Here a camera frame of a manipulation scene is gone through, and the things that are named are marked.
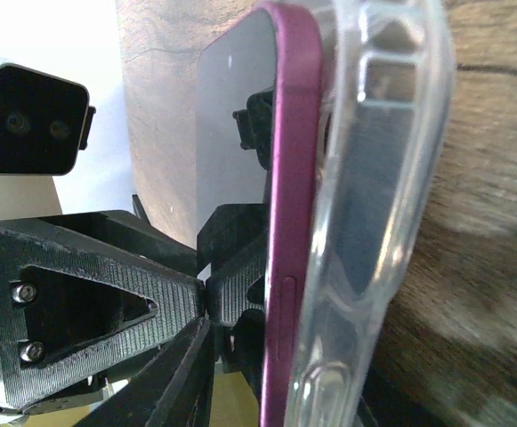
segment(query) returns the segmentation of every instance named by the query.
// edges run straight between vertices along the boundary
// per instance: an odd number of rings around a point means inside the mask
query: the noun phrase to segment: camera lens
[[[51,123],[51,136],[55,140],[66,140],[70,136],[70,128],[63,121],[54,120]]]
[[[13,111],[7,116],[6,120],[7,130],[17,136],[23,136],[30,131],[30,121],[28,117],[21,114],[19,111]]]

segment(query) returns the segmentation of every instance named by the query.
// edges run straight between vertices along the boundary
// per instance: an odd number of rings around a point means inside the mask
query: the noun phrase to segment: white wall
[[[114,0],[0,0],[0,56],[85,85],[98,109],[88,149],[54,178],[62,211],[132,210]]]
[[[0,220],[60,213],[61,205],[51,178],[0,176]]]

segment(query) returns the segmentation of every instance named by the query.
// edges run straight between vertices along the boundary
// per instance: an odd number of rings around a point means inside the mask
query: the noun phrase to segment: yellow surface
[[[70,427],[88,415],[88,407],[31,416],[24,427]],[[256,427],[258,402],[241,373],[214,378],[211,427]]]
[[[23,427],[70,427],[87,416],[88,407],[76,407],[66,411],[31,416]]]
[[[211,427],[256,427],[258,402],[240,372],[214,377]]]

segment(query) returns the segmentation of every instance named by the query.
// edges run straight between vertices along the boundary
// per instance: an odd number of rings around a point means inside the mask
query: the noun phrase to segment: phone screen
[[[276,66],[274,27],[260,10],[199,59],[198,270],[213,290],[211,318],[223,326],[263,309]],[[221,298],[230,292],[247,295]]]

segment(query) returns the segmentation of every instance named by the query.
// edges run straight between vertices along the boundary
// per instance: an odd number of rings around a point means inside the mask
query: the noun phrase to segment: purple phone frame
[[[271,427],[284,423],[310,254],[322,48],[307,9],[263,3],[256,10],[270,15],[278,50],[260,412],[261,426]]]

